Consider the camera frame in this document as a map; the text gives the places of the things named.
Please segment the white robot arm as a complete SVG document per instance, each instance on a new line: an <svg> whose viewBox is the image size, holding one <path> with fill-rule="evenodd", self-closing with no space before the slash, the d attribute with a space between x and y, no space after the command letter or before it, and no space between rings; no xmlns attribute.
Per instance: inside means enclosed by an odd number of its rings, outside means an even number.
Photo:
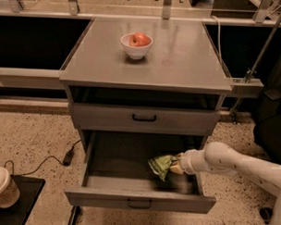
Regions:
<svg viewBox="0 0 281 225"><path fill-rule="evenodd" d="M220 142L212 142L203 150L190 149L176 155L170 170L177 174L200 172L218 175L239 173L276 196L270 225L281 225L281 165L246 156Z"/></svg>

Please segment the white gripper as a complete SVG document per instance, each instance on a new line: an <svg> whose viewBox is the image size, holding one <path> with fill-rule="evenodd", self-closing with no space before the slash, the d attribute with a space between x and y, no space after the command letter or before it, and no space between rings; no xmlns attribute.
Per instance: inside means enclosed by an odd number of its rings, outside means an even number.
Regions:
<svg viewBox="0 0 281 225"><path fill-rule="evenodd" d="M172 165L169 170L176 174L187 174L195 175L197 172L192 165L192 157L196 150L190 149L186 152L178 153L175 155L176 158L179 158L179 164Z"/></svg>

